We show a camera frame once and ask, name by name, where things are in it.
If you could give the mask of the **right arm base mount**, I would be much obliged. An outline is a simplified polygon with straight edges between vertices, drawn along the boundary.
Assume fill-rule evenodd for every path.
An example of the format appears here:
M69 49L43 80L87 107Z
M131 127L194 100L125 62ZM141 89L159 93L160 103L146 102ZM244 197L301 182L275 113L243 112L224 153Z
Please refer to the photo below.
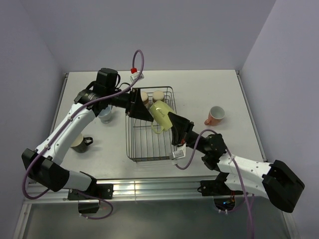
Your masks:
M225 179L202 180L200 181L200 186L197 188L197 191L204 197L243 195L243 191L231 190L225 182Z

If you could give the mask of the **steel cup beige sleeve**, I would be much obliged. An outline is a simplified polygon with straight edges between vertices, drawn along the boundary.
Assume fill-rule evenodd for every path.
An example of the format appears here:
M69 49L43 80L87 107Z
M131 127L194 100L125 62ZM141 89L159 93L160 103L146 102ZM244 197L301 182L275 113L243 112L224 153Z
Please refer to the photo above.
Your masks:
M165 98L165 94L163 91L160 91L160 90L156 90L153 92L153 95L152 95L152 102L153 103L156 103L157 101L162 101L164 102L164 98Z

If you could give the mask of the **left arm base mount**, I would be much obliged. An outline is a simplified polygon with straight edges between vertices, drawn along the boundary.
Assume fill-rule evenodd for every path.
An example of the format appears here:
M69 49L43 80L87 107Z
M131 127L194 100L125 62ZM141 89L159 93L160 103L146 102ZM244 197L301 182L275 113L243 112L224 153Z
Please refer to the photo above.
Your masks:
M76 190L69 190L67 199L74 200L90 200L90 199L112 199L113 197L113 184L97 184L95 189L78 193Z

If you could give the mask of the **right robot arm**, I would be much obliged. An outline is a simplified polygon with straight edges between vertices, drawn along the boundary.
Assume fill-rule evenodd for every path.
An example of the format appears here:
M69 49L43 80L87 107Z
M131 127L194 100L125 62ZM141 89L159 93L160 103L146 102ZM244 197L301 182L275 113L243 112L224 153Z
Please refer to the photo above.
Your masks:
M172 123L172 144L192 149L191 156L203 153L204 165L219 174L214 181L216 193L254 194L269 201L281 211L292 213L305 184L284 162L259 162L231 154L222 134L212 131L207 137L194 132L193 122L175 113L168 114Z

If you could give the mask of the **pale yellow mug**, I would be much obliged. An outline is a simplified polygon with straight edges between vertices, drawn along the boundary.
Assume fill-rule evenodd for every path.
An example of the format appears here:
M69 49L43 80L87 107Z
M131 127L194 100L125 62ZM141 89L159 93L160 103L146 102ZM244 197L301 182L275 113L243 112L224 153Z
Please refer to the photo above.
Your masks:
M160 134L172 128L172 122L169 119L168 113L175 113L175 111L168 104L163 101L156 101L150 107L150 113L154 121L160 126L160 130L157 131L154 127L154 123L151 123L151 128L154 133Z

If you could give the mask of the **steel cup brown base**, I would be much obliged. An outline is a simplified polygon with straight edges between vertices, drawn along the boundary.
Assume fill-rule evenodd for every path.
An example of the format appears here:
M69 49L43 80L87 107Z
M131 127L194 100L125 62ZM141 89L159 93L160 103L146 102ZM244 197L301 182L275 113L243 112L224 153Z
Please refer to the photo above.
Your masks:
M148 93L141 91L141 99L142 99L143 104L148 108L150 106Z

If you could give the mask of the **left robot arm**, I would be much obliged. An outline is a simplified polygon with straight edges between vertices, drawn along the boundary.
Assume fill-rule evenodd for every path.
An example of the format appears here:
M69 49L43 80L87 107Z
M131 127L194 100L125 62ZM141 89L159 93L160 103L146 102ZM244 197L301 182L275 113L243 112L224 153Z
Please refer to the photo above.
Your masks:
M36 149L27 148L22 153L26 169L22 181L23 191L26 190L27 178L30 178L54 192L72 189L79 190L86 199L95 197L96 178L84 172L64 169L61 163L83 129L108 106L124 108L125 113L132 118L154 120L143 104L140 89L134 88L143 72L135 67L131 68L131 72L134 80L121 90L118 86L121 78L119 73L109 68L100 69L96 80L78 93L68 114L52 134Z

